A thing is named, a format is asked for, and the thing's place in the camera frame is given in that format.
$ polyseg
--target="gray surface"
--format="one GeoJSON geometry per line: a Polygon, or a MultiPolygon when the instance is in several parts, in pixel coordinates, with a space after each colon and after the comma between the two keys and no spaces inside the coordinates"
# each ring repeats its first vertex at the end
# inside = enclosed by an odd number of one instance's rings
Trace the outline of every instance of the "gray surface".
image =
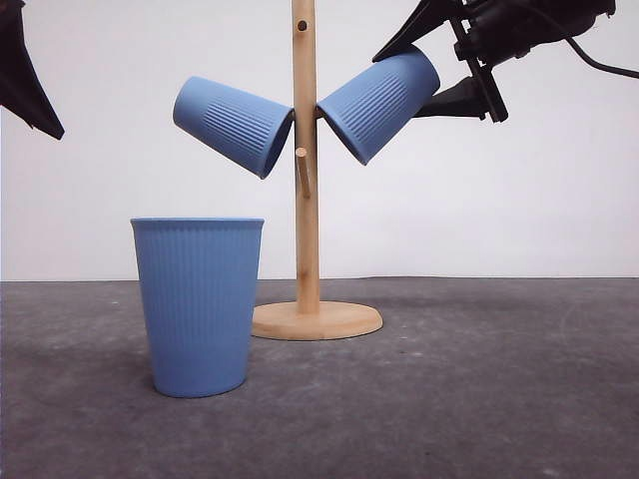
{"type": "MultiPolygon", "coordinates": [[[[259,303],[292,299],[264,281],[259,303]]],[[[639,477],[639,281],[374,278],[356,339],[254,339],[248,381],[153,389],[134,282],[3,287],[3,469],[54,478],[639,477]]]]}

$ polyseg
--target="white backdrop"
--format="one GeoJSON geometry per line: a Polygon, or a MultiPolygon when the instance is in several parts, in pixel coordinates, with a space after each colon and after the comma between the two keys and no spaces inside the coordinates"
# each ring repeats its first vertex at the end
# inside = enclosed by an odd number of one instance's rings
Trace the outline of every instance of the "white backdrop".
{"type": "MultiPolygon", "coordinates": [[[[416,0],[318,0],[319,97],[369,65],[416,0]]],[[[639,68],[639,4],[580,37],[639,68]]],[[[30,0],[27,45],[67,134],[3,112],[5,280],[137,277],[129,218],[263,217],[261,277],[295,276],[291,135],[264,181],[172,123],[201,75],[293,102],[288,0],[30,0]]],[[[417,45],[467,75],[448,26],[417,45]]],[[[411,121],[363,168],[319,124],[322,277],[639,275],[639,82],[567,45],[495,70],[511,118],[411,121]]]]}

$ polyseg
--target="upside-down cup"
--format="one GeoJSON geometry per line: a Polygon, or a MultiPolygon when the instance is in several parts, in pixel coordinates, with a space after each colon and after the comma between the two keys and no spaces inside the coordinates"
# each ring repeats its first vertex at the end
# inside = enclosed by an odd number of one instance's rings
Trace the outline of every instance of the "upside-down cup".
{"type": "Polygon", "coordinates": [[[410,46],[373,64],[318,106],[345,146],[366,165],[438,88],[434,67],[410,46]]]}
{"type": "Polygon", "coordinates": [[[192,77],[182,87],[173,121],[229,160],[266,178],[293,122],[293,109],[221,83],[192,77]]]}

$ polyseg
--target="upright cup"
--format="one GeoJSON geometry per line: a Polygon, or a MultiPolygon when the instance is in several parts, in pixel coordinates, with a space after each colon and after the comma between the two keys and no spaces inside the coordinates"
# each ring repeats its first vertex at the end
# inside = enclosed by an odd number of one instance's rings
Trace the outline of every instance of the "upright cup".
{"type": "Polygon", "coordinates": [[[264,220],[133,219],[156,389],[219,394],[247,375],[264,220]]]}

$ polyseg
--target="ribbed cup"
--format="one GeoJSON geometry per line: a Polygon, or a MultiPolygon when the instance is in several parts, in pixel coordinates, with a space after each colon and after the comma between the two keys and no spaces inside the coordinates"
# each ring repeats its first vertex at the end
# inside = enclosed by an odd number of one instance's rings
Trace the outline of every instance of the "ribbed cup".
{"type": "Polygon", "coordinates": [[[417,48],[373,64],[318,103],[350,152],[366,165],[439,88],[417,48]]]}
{"type": "Polygon", "coordinates": [[[286,107],[204,78],[185,83],[173,109],[184,131],[260,178],[266,178],[285,142],[293,115],[286,107]]]}
{"type": "Polygon", "coordinates": [[[242,384],[264,220],[131,223],[158,391],[199,397],[242,384]]]}

